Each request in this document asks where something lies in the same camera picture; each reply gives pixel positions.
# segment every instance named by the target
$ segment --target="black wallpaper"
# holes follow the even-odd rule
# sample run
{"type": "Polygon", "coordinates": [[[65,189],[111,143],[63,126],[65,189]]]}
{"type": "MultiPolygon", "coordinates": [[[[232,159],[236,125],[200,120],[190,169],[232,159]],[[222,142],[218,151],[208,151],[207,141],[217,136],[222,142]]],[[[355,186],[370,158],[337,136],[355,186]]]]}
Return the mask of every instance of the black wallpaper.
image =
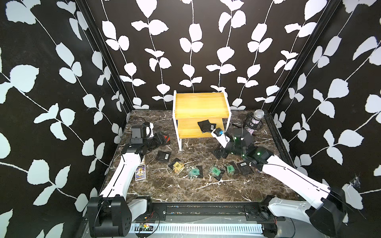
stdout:
{"type": "Polygon", "coordinates": [[[231,108],[241,110],[270,105],[327,3],[326,0],[87,2],[134,108],[171,109],[173,90],[190,93],[225,89],[231,108]],[[219,29],[219,22],[226,24],[219,29]],[[289,64],[283,70],[286,60],[289,64]],[[127,71],[135,72],[131,71],[131,63],[137,67],[133,75],[124,68],[128,64],[127,71]],[[225,66],[219,71],[221,63],[225,66]]]}
{"type": "Polygon", "coordinates": [[[274,120],[298,170],[345,190],[354,211],[341,237],[379,237],[381,1],[343,2],[274,120]]]}
{"type": "Polygon", "coordinates": [[[1,1],[0,237],[73,238],[126,124],[124,99],[77,10],[1,1]]]}

